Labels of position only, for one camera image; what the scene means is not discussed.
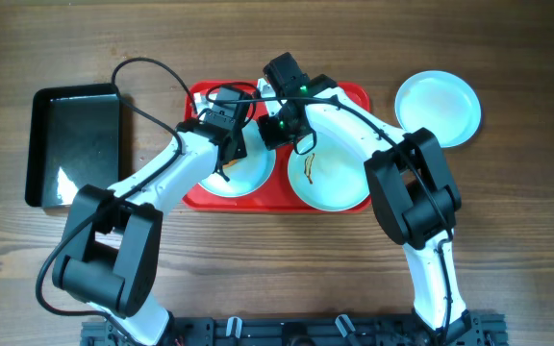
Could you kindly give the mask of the white plate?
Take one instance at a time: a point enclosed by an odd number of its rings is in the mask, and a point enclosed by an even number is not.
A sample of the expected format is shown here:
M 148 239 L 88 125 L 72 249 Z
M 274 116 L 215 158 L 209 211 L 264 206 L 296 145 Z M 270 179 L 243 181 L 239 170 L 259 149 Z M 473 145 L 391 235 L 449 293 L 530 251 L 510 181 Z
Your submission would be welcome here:
M 460 77 L 440 70 L 408 78 L 396 92 L 394 112 L 405 131 L 425 128 L 442 148 L 465 144 L 482 124 L 482 107 L 474 89 Z
M 323 211 L 350 210 L 368 196 L 363 163 L 337 141 L 318 133 L 297 142 L 288 161 L 294 193 L 308 206 Z
M 251 120 L 246 124 L 242 128 L 242 133 L 247 157 L 225 168 L 230 181 L 225 182 L 214 173 L 199 183 L 211 194 L 226 198 L 241 197 L 257 190 L 271 175 L 276 162 L 276 153 L 267 150 L 264 146 L 256 121 Z

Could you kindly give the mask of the orange sponge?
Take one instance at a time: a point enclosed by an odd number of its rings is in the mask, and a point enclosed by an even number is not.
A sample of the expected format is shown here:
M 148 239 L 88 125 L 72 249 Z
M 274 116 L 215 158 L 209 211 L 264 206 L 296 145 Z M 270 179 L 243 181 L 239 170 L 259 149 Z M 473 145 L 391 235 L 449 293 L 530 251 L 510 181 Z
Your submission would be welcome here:
M 229 161 L 228 163 L 226 163 L 226 164 L 223 165 L 223 168 L 233 166 L 233 165 L 236 164 L 237 162 L 238 162 L 238 161 Z

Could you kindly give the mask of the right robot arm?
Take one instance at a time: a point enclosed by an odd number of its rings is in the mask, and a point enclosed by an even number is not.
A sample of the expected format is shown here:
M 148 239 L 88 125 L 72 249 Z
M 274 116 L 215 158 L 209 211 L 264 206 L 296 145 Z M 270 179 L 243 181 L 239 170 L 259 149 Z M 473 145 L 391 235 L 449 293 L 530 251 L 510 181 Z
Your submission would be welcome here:
M 436 137 L 382 122 L 325 75 L 265 76 L 257 87 L 267 108 L 259 121 L 269 148 L 318 132 L 363 164 L 376 220 L 404 249 L 417 320 L 436 344 L 456 341 L 467 317 L 452 256 L 462 199 Z

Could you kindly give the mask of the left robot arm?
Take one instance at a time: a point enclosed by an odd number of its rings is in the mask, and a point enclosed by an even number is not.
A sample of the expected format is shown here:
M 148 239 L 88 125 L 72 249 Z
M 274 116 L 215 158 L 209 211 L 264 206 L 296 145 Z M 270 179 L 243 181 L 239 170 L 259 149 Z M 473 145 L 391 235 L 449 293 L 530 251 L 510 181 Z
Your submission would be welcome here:
M 247 119 L 189 118 L 153 160 L 107 188 L 76 194 L 61 242 L 40 272 L 55 287 L 88 304 L 105 341 L 117 345 L 177 345 L 174 317 L 152 295 L 164 218 L 190 189 L 240 158 Z

